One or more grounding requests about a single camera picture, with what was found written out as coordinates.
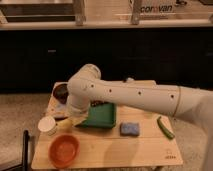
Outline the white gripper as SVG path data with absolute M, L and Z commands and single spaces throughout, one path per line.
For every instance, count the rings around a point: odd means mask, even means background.
M 81 124 L 88 118 L 88 111 L 77 109 L 75 107 L 67 108 L 67 115 L 73 126 Z

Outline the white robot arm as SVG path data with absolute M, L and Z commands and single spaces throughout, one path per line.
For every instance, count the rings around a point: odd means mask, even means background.
M 67 89 L 67 113 L 71 117 L 86 115 L 90 102 L 100 100 L 175 117 L 200 127 L 207 135 L 201 171 L 213 171 L 213 91 L 105 81 L 94 64 L 81 67 L 68 80 Z

